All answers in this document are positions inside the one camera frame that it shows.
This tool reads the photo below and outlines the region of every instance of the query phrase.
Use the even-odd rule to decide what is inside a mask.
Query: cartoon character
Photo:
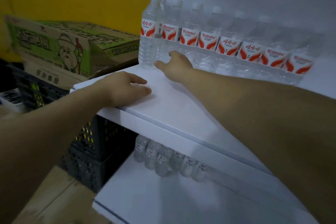
[[[76,45],[74,45],[69,36],[62,33],[57,41],[61,48],[59,52],[56,51],[56,53],[61,57],[61,60],[64,63],[64,69],[76,73],[76,67],[78,65],[78,74],[80,74],[83,47],[79,44],[78,38],[76,38]]]

